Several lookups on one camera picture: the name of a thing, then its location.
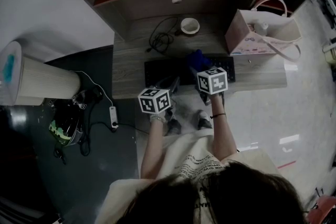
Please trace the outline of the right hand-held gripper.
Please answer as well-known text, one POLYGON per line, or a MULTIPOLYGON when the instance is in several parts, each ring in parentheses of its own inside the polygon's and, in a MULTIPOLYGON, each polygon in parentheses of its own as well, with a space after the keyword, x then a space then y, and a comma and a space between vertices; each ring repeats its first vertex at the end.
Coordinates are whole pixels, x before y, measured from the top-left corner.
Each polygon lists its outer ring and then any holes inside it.
POLYGON ((189 66, 193 77, 197 80, 200 97, 205 105, 210 105, 209 95, 221 94, 228 90, 227 72, 221 68, 213 68, 198 72, 189 66))

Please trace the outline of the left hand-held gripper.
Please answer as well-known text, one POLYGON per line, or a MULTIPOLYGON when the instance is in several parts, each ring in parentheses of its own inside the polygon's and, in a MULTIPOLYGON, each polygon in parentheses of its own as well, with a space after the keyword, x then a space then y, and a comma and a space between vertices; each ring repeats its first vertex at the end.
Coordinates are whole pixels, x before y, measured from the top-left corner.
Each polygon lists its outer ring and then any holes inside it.
MULTIPOLYGON (((177 92, 180 77, 169 76, 157 82, 157 87, 170 87, 177 92)), ((139 95, 138 101, 143 113, 159 115, 171 107, 171 96, 168 89, 145 88, 139 95)))

